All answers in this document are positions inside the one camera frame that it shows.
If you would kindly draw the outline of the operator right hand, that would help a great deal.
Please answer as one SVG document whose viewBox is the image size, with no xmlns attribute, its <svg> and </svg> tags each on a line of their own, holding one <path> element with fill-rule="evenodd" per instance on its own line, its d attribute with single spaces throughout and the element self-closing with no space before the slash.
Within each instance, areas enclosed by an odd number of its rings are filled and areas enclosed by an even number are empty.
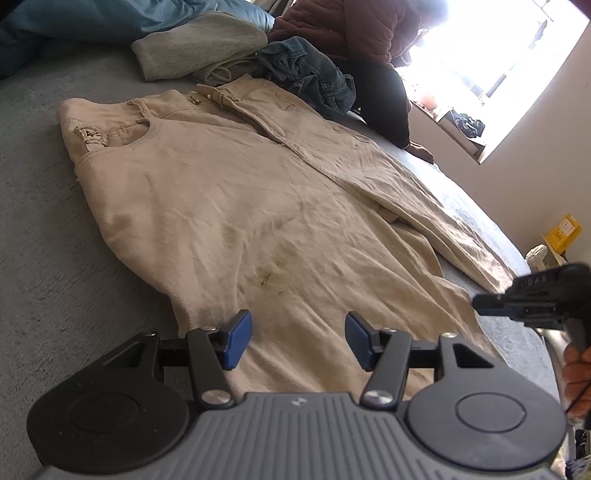
<svg viewBox="0 0 591 480">
<path fill-rule="evenodd" d="M 590 412 L 590 349 L 580 353 L 570 343 L 564 351 L 564 362 L 562 377 L 564 396 L 569 402 L 567 416 L 573 420 L 584 419 Z"/>
</svg>

